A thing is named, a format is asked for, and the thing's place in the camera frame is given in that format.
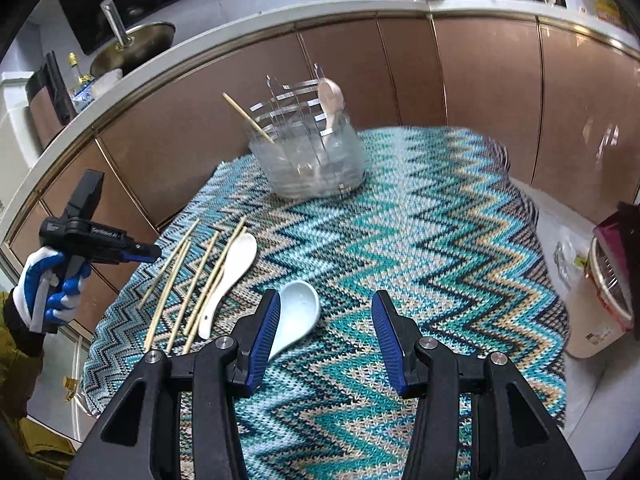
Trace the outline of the blue white gloved left hand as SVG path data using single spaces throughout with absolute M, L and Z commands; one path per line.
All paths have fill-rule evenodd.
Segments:
M 51 333 L 75 318 L 91 268 L 83 263 L 74 275 L 61 282 L 54 270 L 65 263 L 62 252 L 48 246 L 39 248 L 28 256 L 11 292 L 18 317 L 33 333 Z

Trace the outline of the olive sleeve left forearm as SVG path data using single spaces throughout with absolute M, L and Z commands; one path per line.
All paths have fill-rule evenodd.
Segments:
M 70 440 L 28 418 L 27 404 L 43 368 L 43 341 L 23 323 L 8 292 L 1 295 L 1 477 L 62 479 L 75 457 Z

